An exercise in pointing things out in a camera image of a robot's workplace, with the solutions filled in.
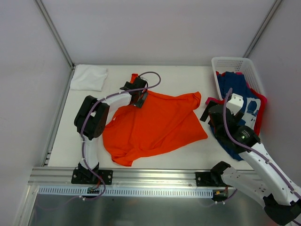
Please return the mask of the orange t shirt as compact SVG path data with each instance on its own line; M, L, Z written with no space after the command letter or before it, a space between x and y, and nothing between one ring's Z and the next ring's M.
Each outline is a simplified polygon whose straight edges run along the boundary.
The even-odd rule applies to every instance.
M200 92L168 96L148 91L142 108L120 107L102 134L103 146L113 162L130 167L142 157L174 151L207 139L194 110Z

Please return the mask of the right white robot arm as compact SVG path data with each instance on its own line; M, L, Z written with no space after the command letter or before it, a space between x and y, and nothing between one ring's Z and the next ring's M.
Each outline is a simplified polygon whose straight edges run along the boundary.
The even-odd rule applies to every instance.
M210 170L215 186L232 186L258 204L275 223L285 226L301 214L301 188L273 161L254 130L239 121L243 113L233 113L227 103L209 101L200 120L209 120L218 142L246 161L261 182L243 176L230 164L221 161Z

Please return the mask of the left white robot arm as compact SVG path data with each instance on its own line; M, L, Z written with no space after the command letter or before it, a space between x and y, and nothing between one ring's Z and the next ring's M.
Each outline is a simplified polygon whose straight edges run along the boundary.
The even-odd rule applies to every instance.
M99 181L96 143L104 132L109 113L128 105L141 108L148 95L147 88L147 81L138 76L133 82L126 82L119 92L102 99L85 97L74 120L81 139L81 159L73 171L72 183L92 184Z

